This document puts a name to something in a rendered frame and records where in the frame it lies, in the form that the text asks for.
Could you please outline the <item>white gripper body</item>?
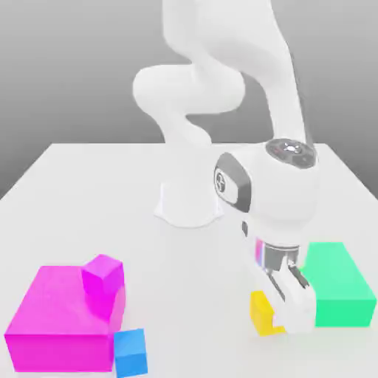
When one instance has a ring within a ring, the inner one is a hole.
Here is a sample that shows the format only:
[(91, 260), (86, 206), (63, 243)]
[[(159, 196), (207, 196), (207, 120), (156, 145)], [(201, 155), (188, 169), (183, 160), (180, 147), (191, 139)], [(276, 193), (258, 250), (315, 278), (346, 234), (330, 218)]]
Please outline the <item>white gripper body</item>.
[(258, 267), (257, 281), (272, 307), (272, 325), (287, 333), (309, 333), (315, 328), (316, 294), (298, 267), (283, 261), (278, 271)]

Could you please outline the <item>small yellow cube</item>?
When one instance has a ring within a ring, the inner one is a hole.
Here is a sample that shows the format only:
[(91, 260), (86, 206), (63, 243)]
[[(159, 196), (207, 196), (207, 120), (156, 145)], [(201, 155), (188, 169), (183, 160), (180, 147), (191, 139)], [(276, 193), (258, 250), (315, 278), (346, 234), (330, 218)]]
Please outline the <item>small yellow cube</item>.
[(273, 325), (273, 308), (262, 291), (251, 292), (250, 295), (250, 318), (261, 337), (285, 333), (283, 326)]

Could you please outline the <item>small blue cube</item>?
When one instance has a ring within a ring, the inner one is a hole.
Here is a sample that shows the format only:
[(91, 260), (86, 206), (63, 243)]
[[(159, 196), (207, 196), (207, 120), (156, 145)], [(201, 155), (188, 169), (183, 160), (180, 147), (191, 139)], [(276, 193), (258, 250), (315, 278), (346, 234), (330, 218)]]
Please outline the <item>small blue cube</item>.
[(114, 361), (117, 378), (148, 373), (144, 329), (114, 333)]

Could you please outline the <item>small magenta cube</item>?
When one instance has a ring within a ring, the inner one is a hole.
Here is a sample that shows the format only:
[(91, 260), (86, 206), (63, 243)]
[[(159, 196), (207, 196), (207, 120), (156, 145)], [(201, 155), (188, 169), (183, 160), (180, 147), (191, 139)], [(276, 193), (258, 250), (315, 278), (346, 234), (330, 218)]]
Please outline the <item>small magenta cube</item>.
[(86, 303), (91, 311), (106, 321), (116, 312), (123, 313), (126, 288), (123, 262), (99, 254), (81, 267)]

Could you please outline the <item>large green box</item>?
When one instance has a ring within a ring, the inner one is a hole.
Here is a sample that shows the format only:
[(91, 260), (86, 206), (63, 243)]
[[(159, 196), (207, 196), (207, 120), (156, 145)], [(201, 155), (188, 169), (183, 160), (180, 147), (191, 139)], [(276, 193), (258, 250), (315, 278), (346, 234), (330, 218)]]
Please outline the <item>large green box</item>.
[(316, 294), (316, 327), (368, 327), (377, 298), (341, 242), (312, 242), (300, 268)]

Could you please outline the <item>large magenta box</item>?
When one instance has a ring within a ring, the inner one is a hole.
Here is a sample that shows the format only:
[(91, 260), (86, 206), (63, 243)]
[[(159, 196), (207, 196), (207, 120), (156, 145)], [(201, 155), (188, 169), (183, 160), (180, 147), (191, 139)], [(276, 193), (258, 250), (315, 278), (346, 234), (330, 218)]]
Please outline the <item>large magenta box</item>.
[(91, 311), (81, 267), (42, 266), (4, 334), (15, 371), (110, 371), (123, 313), (106, 321)]

